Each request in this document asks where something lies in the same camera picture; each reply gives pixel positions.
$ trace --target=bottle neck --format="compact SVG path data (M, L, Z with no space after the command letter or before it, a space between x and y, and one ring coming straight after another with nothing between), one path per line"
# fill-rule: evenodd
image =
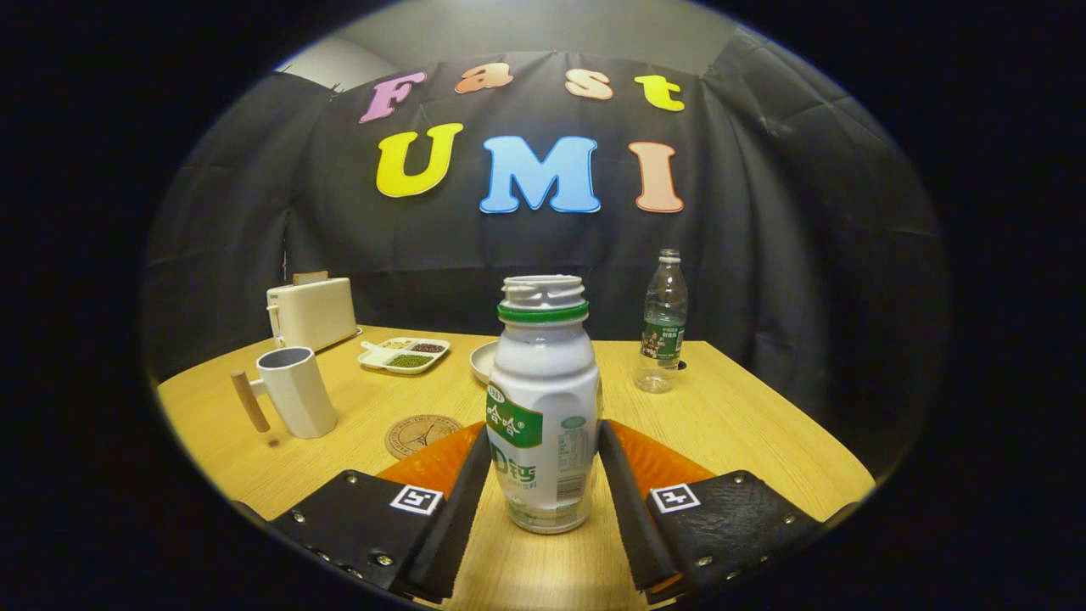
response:
M568 342L584 334L584 320L561 321L556 323L513 323L505 322L505 336L516 342L529 344L540 342Z

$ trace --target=divided tray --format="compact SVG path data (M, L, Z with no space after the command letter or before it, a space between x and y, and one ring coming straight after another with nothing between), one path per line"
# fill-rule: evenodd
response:
M450 344L443 340L425 338L393 338L376 346L363 342L362 347L367 349L358 356L362 367L416 374L430 369L444 357Z

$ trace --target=white toaster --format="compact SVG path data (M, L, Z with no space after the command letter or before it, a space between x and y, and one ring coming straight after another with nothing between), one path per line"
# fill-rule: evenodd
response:
M319 351L351 338L354 322L350 278L329 278L268 289L268 319L276 346Z

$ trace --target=gray wall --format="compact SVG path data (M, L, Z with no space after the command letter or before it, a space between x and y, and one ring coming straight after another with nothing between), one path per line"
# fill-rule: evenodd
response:
M702 74L735 24L686 0L406 0L283 62L337 91L393 72L506 51L558 50Z

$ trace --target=water bottle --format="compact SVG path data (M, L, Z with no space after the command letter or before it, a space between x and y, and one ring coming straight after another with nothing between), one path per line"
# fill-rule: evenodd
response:
M659 260L645 291L645 327L635 374L637 389L646 393L671 390L686 326L686 281L679 269L679 251L661 249Z
M487 387L494 474L515 524L565 533L591 509L602 386L577 276L505 278Z

